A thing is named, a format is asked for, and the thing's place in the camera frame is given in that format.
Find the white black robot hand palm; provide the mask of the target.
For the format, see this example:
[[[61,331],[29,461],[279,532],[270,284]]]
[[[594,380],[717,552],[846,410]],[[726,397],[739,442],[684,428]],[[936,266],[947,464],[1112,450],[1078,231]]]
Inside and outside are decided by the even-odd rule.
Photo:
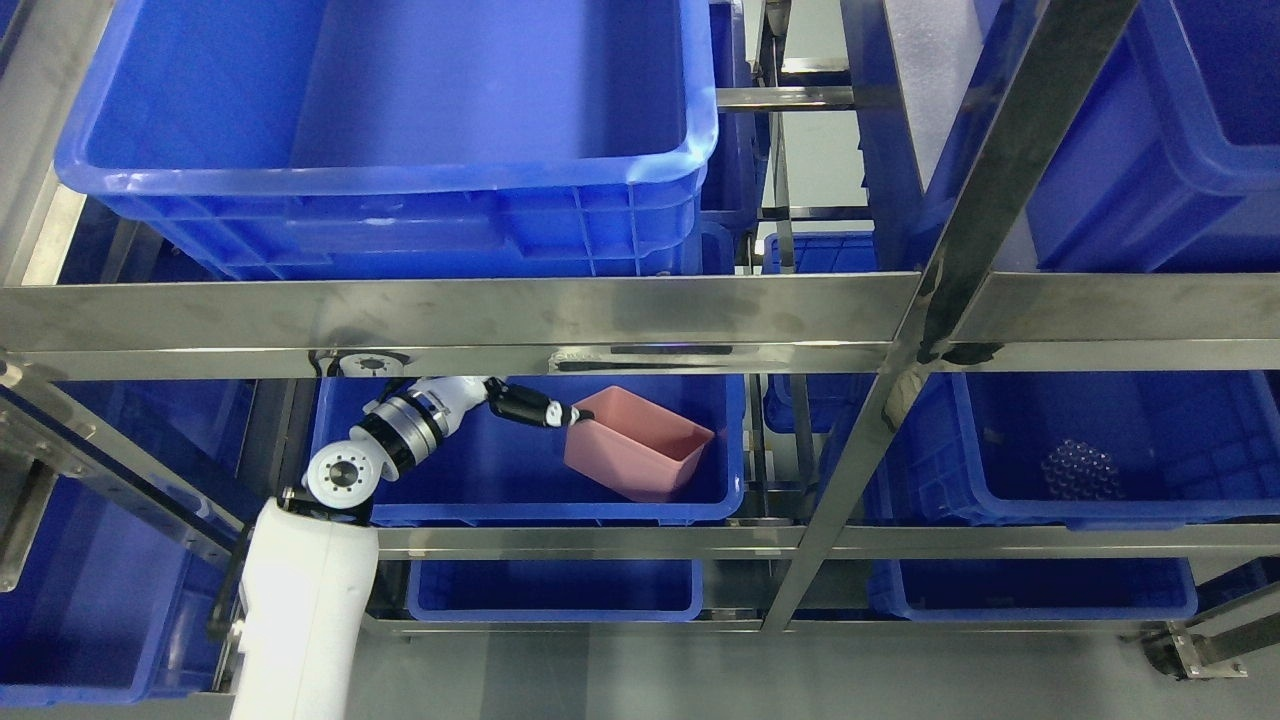
[[[465,415],[488,398],[488,377],[449,375],[425,380],[425,398],[442,436],[454,434]]]

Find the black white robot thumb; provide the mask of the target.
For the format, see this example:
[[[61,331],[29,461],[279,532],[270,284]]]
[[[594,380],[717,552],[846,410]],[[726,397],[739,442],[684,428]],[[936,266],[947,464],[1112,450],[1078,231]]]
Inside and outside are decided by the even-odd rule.
[[[526,427],[570,428],[595,419],[590,410],[562,404],[538,389],[500,378],[486,379],[486,404],[495,416]]]

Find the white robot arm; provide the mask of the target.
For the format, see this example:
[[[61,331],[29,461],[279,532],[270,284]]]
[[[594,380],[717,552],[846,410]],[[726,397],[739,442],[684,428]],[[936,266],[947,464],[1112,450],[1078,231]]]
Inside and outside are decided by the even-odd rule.
[[[239,583],[244,619],[234,719],[342,719],[379,555],[378,532],[338,521],[435,454],[468,411],[568,428],[593,419],[502,377],[402,380],[369,404],[343,441],[323,447],[303,474],[321,515],[269,501],[250,537]]]

